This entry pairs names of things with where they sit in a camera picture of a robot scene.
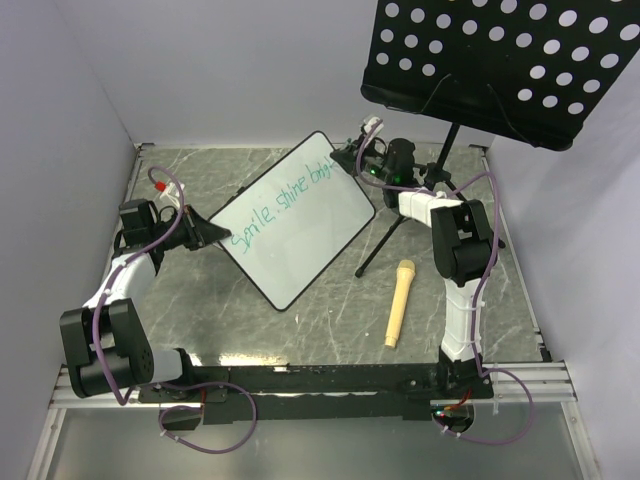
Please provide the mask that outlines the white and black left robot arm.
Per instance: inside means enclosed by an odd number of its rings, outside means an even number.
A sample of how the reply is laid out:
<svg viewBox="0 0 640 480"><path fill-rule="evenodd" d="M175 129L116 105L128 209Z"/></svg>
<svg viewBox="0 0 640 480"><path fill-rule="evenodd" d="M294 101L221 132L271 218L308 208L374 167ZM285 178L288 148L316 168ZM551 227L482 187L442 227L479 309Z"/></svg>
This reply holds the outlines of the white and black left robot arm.
<svg viewBox="0 0 640 480"><path fill-rule="evenodd" d="M60 331L71 387L79 398L161 384L177 402L192 398L198 387L194 366L182 348L150 346L136 305L156 279L165 254L175 248L205 248L231 232L200 216L191 206L173 208L167 220L150 200L119 206L121 229L106 279L81 307L66 311Z"/></svg>

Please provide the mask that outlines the white whiteboard with black frame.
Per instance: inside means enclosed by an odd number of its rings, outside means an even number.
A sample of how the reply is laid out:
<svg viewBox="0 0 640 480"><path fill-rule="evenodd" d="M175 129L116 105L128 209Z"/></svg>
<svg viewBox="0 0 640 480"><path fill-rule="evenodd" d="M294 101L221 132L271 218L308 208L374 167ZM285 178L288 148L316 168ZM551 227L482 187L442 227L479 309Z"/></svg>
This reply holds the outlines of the white whiteboard with black frame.
<svg viewBox="0 0 640 480"><path fill-rule="evenodd" d="M287 310L374 219L357 181L315 131L212 215L222 249L268 303Z"/></svg>

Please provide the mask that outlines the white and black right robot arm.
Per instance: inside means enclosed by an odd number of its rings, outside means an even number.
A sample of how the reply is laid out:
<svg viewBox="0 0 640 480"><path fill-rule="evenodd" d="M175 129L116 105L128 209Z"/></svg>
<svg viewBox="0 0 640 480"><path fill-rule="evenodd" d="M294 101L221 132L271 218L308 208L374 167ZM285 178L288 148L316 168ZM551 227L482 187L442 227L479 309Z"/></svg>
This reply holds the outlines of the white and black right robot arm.
<svg viewBox="0 0 640 480"><path fill-rule="evenodd" d="M479 320L482 276L496 262L494 231L486 210L478 200L465 200L461 194L449 197L434 192L436 177L448 187L453 184L441 163L415 162L415 144L396 138L386 143L379 138L359 137L330 153L330 158L347 173L367 173L383 182L385 205L398 214L355 276L361 277L368 265L395 230L414 220L431 229L436 270L445 281L445 333L439 347L436 384L448 398L458 398L480 377L482 361Z"/></svg>

